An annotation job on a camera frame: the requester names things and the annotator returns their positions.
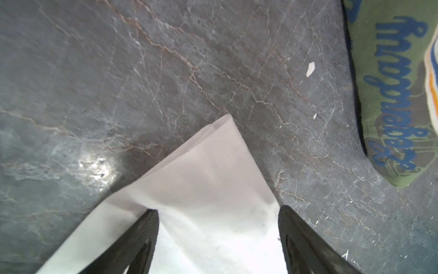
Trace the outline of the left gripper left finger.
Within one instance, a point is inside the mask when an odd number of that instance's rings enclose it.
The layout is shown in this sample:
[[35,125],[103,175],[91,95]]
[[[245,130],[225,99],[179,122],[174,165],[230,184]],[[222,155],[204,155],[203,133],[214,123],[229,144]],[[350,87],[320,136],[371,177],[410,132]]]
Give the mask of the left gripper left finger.
[[159,213],[147,210],[83,274],[147,274],[159,232]]

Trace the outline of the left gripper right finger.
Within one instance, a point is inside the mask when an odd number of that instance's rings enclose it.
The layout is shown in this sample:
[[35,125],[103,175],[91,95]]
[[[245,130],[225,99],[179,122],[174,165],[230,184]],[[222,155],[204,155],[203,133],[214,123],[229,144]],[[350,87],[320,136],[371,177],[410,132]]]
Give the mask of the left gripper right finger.
[[291,207],[280,207],[279,235],[290,274],[359,274]]

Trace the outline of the white navy tank top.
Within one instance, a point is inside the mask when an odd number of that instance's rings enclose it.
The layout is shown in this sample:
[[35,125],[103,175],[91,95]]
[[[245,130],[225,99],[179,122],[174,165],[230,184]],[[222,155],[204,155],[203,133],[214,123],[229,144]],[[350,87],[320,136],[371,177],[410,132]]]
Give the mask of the white navy tank top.
[[287,271],[279,204],[225,115],[102,201],[39,272],[79,273],[147,210],[156,210],[160,222],[153,274]]

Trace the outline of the green tank top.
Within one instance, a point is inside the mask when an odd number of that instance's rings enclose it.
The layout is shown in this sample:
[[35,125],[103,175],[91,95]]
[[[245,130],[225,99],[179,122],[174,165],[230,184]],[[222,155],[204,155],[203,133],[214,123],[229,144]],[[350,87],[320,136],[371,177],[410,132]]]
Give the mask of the green tank top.
[[343,1],[374,169],[398,188],[438,157],[438,3]]

